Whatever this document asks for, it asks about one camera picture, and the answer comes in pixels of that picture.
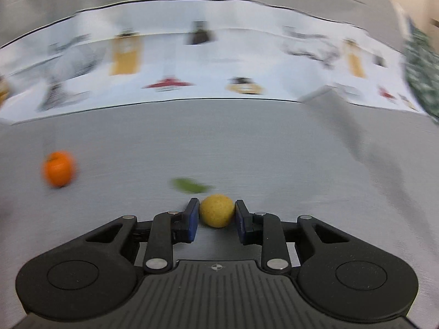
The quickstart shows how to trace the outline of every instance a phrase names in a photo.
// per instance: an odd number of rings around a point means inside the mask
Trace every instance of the ribbed black surface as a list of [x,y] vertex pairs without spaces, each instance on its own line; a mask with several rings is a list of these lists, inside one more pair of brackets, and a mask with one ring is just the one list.
[[328,317],[305,302],[287,277],[266,274],[255,261],[184,260],[170,273],[146,277],[127,303],[105,316],[59,323],[30,314],[15,328],[406,329],[413,326],[403,318],[365,325]]

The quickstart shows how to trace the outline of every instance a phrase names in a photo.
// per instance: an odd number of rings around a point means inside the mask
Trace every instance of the lemon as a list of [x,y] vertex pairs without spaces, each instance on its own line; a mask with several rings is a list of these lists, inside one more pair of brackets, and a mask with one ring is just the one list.
[[201,219],[213,228],[227,226],[235,213],[233,200],[223,194],[212,194],[201,202]]

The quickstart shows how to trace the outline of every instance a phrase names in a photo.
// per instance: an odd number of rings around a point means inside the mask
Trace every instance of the orange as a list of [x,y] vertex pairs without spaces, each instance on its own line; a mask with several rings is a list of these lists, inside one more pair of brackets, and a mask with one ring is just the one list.
[[42,172],[47,183],[53,187],[64,187],[75,175],[75,161],[65,151],[53,152],[43,163]]

